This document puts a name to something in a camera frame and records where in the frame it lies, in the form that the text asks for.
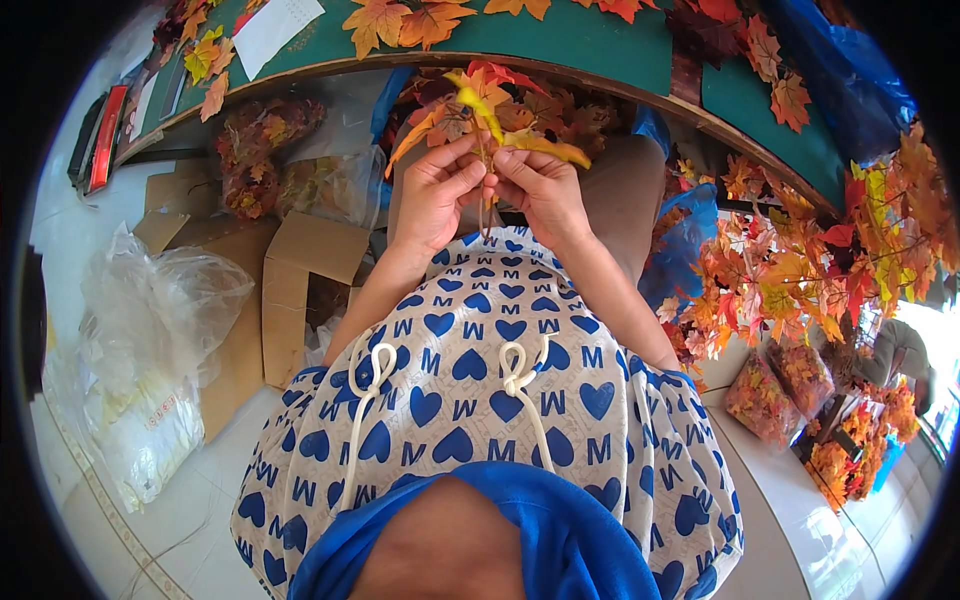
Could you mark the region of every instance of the white paper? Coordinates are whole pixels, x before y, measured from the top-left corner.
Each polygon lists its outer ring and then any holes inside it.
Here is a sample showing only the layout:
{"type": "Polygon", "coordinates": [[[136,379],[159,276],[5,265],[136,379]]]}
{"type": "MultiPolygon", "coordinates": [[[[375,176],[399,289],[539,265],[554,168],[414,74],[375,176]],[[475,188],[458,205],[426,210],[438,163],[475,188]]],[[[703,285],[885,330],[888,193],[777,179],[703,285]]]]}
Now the white paper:
{"type": "Polygon", "coordinates": [[[156,73],[147,80],[140,90],[140,99],[136,102],[135,113],[133,114],[133,130],[130,132],[130,141],[134,141],[143,131],[143,118],[147,116],[147,106],[150,104],[150,97],[154,94],[154,84],[156,83],[156,73]]]}
{"type": "Polygon", "coordinates": [[[310,21],[326,12],[317,0],[271,0],[233,37],[247,79],[260,72],[310,21]]]}

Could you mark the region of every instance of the person in background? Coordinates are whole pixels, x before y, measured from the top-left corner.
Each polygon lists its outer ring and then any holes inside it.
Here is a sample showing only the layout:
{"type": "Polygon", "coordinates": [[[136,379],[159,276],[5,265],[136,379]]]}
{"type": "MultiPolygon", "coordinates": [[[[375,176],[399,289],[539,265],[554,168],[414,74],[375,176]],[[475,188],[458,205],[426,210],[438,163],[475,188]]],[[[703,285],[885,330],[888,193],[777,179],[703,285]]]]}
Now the person in background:
{"type": "Polygon", "coordinates": [[[609,139],[580,180],[479,143],[399,162],[387,250],[253,450],[243,561],[292,600],[710,597],[740,505],[636,289],[663,146],[609,139]],[[465,227],[494,193],[529,227],[465,227]]]}
{"type": "Polygon", "coordinates": [[[879,387],[886,387],[897,374],[911,379],[916,400],[914,411],[920,417],[933,403],[933,379],[936,372],[926,359],[926,345],[917,330],[897,319],[880,326],[874,342],[874,355],[856,355],[853,374],[879,387]]]}

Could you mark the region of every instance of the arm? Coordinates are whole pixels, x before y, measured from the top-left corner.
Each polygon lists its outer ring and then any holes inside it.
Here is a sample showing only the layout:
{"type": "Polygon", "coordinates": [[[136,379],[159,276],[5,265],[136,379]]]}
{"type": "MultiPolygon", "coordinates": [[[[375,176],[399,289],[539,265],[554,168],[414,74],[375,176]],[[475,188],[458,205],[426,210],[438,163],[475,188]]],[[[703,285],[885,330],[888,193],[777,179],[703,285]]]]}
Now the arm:
{"type": "Polygon", "coordinates": [[[407,169],[394,243],[377,261],[337,326],[323,366],[332,365],[352,340],[383,321],[420,283],[433,255],[453,239],[460,213],[479,199],[478,184],[487,174],[484,164],[472,159],[478,143],[476,135],[464,135],[407,169]]]}
{"type": "Polygon", "coordinates": [[[550,155],[524,150],[501,149],[493,160],[500,176],[487,175],[485,187],[523,211],[534,235],[557,255],[613,337],[645,363],[677,371],[680,362],[660,321],[590,230],[576,170],[550,155]]]}

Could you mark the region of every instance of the plastic bag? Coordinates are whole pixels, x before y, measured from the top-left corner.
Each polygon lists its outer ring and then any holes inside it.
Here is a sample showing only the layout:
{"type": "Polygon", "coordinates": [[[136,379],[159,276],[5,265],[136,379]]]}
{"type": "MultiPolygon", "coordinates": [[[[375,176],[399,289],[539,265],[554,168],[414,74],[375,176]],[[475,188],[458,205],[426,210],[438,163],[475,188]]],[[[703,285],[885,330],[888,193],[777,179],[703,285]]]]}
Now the plastic bag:
{"type": "Polygon", "coordinates": [[[252,289],[232,261],[192,247],[151,257],[121,227],[84,271],[81,356],[113,394],[136,393],[148,376],[202,387],[252,289]]]}
{"type": "Polygon", "coordinates": [[[804,427],[803,415],[756,350],[727,390],[726,400],[727,412],[775,449],[788,447],[804,427]]]}
{"type": "Polygon", "coordinates": [[[866,168],[896,150],[917,105],[870,36],[831,25],[811,0],[771,0],[764,13],[844,157],[866,168]]]}
{"type": "Polygon", "coordinates": [[[282,219],[295,210],[374,229],[387,158],[379,146],[354,156],[325,156],[287,165],[276,203],[282,219]]]}
{"type": "Polygon", "coordinates": [[[204,440],[197,388],[185,379],[171,384],[159,373],[141,377],[130,395],[114,394],[94,381],[84,415],[129,513],[155,500],[204,440]]]}
{"type": "MultiPolygon", "coordinates": [[[[674,206],[690,211],[682,221],[668,230],[661,238],[659,252],[651,249],[647,266],[643,269],[637,290],[654,310],[663,304],[663,299],[678,296],[681,289],[689,298],[698,298],[704,286],[693,268],[700,258],[700,247],[717,234],[717,188],[712,183],[702,183],[693,189],[674,196],[660,207],[659,219],[674,206]]],[[[680,298],[680,311],[689,300],[680,298]]]]}
{"type": "Polygon", "coordinates": [[[813,419],[833,395],[833,378],[817,350],[806,344],[771,341],[770,367],[801,414],[813,419]]]}

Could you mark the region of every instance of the cardboard box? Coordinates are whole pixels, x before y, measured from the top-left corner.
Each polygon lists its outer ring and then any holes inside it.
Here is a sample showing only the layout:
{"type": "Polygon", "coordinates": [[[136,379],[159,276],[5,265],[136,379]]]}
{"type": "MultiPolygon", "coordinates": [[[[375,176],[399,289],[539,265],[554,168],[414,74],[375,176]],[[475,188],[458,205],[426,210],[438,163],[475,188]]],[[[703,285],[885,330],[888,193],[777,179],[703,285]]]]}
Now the cardboard box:
{"type": "Polygon", "coordinates": [[[303,363],[303,324],[310,274],[354,285],[370,232],[289,213],[263,261],[263,369],[285,388],[303,363]]]}
{"type": "Polygon", "coordinates": [[[260,340],[263,257],[279,221],[273,217],[256,221],[231,215],[208,217],[216,209],[216,184],[207,181],[205,172],[194,169],[196,165],[182,164],[193,162],[201,161],[178,161],[174,173],[147,178],[147,212],[133,234],[144,242],[151,254],[179,246],[198,246],[219,254],[239,265],[256,284],[227,338],[213,353],[220,364],[219,375],[200,389],[204,439],[209,443],[227,425],[236,409],[263,387],[260,340]]]}

